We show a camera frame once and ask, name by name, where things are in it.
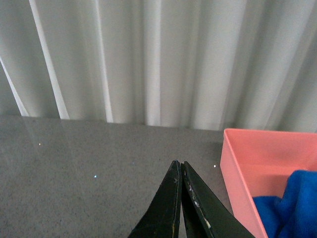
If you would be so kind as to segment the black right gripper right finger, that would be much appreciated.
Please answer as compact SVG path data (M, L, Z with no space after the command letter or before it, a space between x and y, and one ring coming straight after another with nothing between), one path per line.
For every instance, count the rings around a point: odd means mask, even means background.
M188 163L181 164L182 209L188 238L252 238Z

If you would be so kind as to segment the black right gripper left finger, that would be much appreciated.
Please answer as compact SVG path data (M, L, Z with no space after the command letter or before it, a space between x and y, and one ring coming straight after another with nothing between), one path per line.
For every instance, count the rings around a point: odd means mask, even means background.
M179 161L172 161L147 211L129 237L179 237L181 196L181 164Z

